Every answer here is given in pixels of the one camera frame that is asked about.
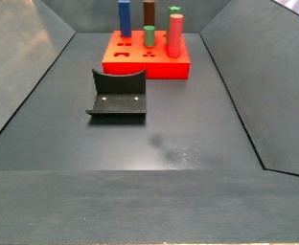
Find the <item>dark brown peg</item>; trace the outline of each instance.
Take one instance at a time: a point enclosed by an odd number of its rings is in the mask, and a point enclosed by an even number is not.
[[[145,26],[155,26],[155,6],[157,0],[145,0]]]

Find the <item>green peg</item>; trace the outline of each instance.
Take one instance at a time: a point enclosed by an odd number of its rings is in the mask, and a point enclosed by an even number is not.
[[[145,26],[145,46],[155,46],[155,26]]]

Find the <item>hole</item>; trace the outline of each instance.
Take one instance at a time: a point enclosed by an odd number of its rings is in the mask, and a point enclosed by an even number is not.
[[[119,57],[119,56],[130,57],[130,54],[131,54],[131,53],[115,53],[114,56],[115,56],[115,57]]]

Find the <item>red base block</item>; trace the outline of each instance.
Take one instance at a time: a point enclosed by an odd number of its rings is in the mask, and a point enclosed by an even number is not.
[[[157,45],[147,48],[143,31],[134,31],[133,37],[122,37],[121,31],[115,31],[105,54],[105,72],[126,75],[147,69],[149,79],[187,79],[192,60],[185,37],[182,55],[173,58],[166,53],[165,34],[166,31],[157,31]]]

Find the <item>cylindrical peg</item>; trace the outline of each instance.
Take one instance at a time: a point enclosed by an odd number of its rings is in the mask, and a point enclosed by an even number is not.
[[[182,7],[167,7],[166,45],[170,43],[170,17],[175,13],[182,13]]]
[[[157,0],[143,0],[145,26],[155,26],[155,6]]]
[[[145,46],[155,46],[155,26],[145,26]]]
[[[183,14],[175,13],[170,17],[171,29],[170,29],[170,43],[167,46],[167,56],[179,57],[182,55],[181,41],[183,34]]]

